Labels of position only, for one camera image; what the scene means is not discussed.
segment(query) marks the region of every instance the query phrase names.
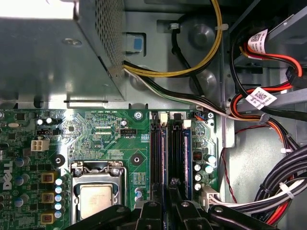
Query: white label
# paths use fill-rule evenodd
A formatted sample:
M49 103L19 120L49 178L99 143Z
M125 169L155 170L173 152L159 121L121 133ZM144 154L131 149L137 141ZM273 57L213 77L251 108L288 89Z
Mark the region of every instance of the white label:
M264 89L257 87L254 92L252 92L249 96L247 96L246 100L251 103L257 109L262 109L265 106L268 106L273 101L275 101L277 97L273 96L269 92L266 92Z
M268 29L261 31L248 40L248 46L257 53L265 54L264 43Z

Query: yellow wire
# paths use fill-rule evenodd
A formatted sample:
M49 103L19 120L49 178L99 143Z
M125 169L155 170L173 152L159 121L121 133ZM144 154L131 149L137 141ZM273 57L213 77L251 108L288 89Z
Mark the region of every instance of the yellow wire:
M128 69L129 71L137 74L137 75L141 75L141 76L145 76L145 77L173 77L173 76L177 76L177 75L181 75L181 74L186 74L186 73L190 73L194 70L199 69L200 67L204 66L205 64L207 64L215 55L215 53L217 52L221 40L222 40L222 29L221 29L221 25L222 25L222 15L221 15L221 10L219 7L219 3L217 0L212 0L212 4L214 7L214 11L216 14L216 19L217 19L217 35L216 35L216 39L214 41L214 44L211 48L211 50L209 51L209 53L206 55L206 57L196 66L190 68L190 69L185 69L185 70L181 70L181 71L175 71L175 72L152 72L152 71L147 71L147 70L142 70L142 69L137 69L137 68L133 68L127 65L124 65L124 68Z
M247 58L249 58L248 54L247 54L246 52L244 52L243 48L242 48L241 46L240 46L239 48L240 48L241 53L242 53L244 56L246 56Z

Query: chip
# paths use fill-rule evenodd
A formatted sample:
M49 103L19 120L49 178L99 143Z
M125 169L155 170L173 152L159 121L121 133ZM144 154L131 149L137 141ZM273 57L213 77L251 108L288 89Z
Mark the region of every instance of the chip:
M30 171L36 171L37 170L37 165L30 165L29 169L30 169Z
M45 204L42 203L37 204L37 209L45 209Z
M31 190L37 190L38 184L31 184L30 188L31 188Z
M30 204L29 208L30 210L37 210L37 204Z
M15 133L9 133L8 137L9 137L9 140L15 140L16 139L16 134Z
M193 152L193 160L194 161L201 161L202 157L201 157L201 152L197 151L197 152Z
M196 147L201 148L201 142L196 142Z
M24 121L25 120L25 114L24 113L16 114L16 119L17 119L17 121Z

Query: capacitor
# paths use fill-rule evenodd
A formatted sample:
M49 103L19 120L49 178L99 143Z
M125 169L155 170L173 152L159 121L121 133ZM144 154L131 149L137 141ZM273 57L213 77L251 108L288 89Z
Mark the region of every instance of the capacitor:
M57 194L61 194L64 190L66 189L66 185L65 184L62 184L62 185L58 185L58 186L56 186L56 188L55 188L55 192L57 193Z
M63 207L65 207L65 205L66 205L66 201L65 200L61 200L60 202L57 202L54 205L54 209L55 210L61 210Z
M61 176L60 178L56 179L56 185L62 185L66 181L66 176Z
M196 191L199 191L199 190L201 189L201 184L200 184L200 183L195 183L195 184L194 184L194 189L195 189Z
M29 175L27 174L22 174L21 176L17 176L15 179L15 185L16 186L21 186L23 184L28 183L28 181L30 180Z
M120 122L120 125L123 126L123 127L126 127L126 126L128 125L128 121L122 120L122 121Z
M214 168L209 164L204 164L202 169L208 174L211 174L214 170Z
M54 213L54 217L57 218L57 219L61 218L61 216L62 216L61 211L56 211L56 212Z
M43 119L38 119L38 120L36 121L36 123L37 123L39 126L41 126L41 125L43 125L44 121L43 121Z
M143 201L144 199L143 199L143 197L141 196L141 197L135 197L134 198L134 201L135 202L139 202L139 201Z
M19 168L27 166L29 163L30 163L30 158L28 157L17 158L15 161L16 167L19 167Z
M195 181L201 181L201 175L199 173L195 174L194 176Z
M61 119L55 119L55 118L52 118L52 117L48 117L46 119L46 124L49 125L49 126L53 126L53 125L59 124L61 121L62 121Z
M206 154L204 157L205 161L209 162L210 164L216 163L216 157L210 154Z
M20 197L16 198L14 201L15 207L22 207L29 201L29 196L26 194L22 194Z
M201 170L200 164L197 164L197 163L196 163L196 164L194 165L194 170L197 171L197 172L199 172L199 171Z
M1 143L0 144L0 150L7 150L9 148L9 144L8 143Z
M59 219L65 214L65 212L66 212L66 209L62 207L60 210L54 212L54 217Z
M57 194L55 197L54 197L54 200L56 202L60 202L62 200L62 196L60 194Z

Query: gray metal panel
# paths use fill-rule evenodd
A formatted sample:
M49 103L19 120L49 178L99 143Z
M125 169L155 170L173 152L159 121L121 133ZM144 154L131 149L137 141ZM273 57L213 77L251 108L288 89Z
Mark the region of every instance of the gray metal panel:
M13 15L14 7L1 5L0 11L5 15L0 15L2 100L26 102L35 96L43 101L123 100L75 20L74 5L59 4L46 16L35 14L28 6L20 19ZM36 8L36 12L40 10L43 7Z

